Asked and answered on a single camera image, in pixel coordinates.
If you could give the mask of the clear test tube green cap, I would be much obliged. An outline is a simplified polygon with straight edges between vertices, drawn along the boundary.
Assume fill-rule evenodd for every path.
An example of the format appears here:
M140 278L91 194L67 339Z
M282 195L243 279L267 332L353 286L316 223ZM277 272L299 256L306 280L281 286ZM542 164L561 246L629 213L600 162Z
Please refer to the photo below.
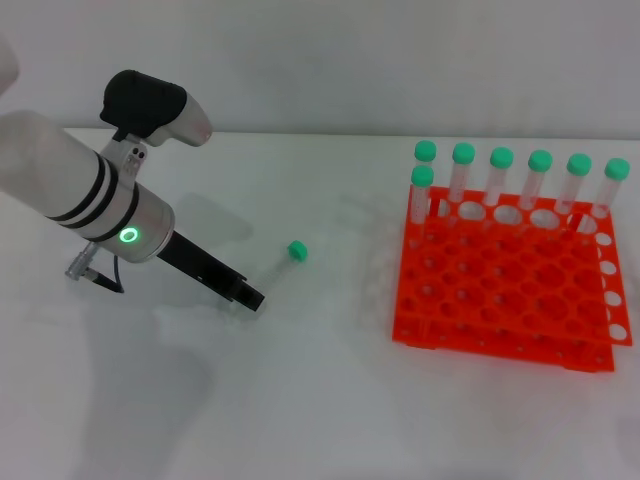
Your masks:
M452 204L462 202L467 186L471 164L475 158L475 148L467 142L457 143L452 152L453 167L448 191L448 201Z
M433 167L436 157L437 146L433 141L420 140L416 143L414 148L414 158L417 166ZM440 201L438 199L433 199L431 194L428 194L428 216L438 217L439 213Z
M566 174L554 204L555 213L568 215L571 212L591 166L591 158L584 153L574 153L569 157L566 164Z
M528 160L528 174L524 182L518 207L523 211L531 211L537 202L545 174L552 166L552 155L546 150L533 151Z
M434 172L430 166L422 165L413 168L409 205L409 246L412 249L417 249L424 237L433 180Z
M308 248L300 240L293 240L272 267L264 272L259 281L260 290L267 294L290 272L302 265L308 258Z
M504 190L507 172L514 160L513 152L507 147L496 147L490 155L489 175L486 182L483 204L494 207Z
M630 173L630 165L623 158L611 158L604 169L602 179L595 201L592 204L590 215L597 220L604 219L616 199L622 183Z

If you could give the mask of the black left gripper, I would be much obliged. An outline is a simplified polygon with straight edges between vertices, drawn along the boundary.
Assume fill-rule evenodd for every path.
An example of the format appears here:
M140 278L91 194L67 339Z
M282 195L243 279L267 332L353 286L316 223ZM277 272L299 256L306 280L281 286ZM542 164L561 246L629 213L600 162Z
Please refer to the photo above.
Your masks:
M220 296L256 312L265 296L245 278L196 244L174 231L158 257Z

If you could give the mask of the orange test tube rack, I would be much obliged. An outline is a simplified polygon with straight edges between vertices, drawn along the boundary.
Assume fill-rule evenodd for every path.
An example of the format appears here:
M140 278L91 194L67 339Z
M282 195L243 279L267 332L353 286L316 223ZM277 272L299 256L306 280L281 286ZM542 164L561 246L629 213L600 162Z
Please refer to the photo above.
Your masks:
M407 224L392 337L427 349L614 370L615 346L633 342L611 218L587 202L556 215L542 198L517 224L504 194L494 219L440 216Z

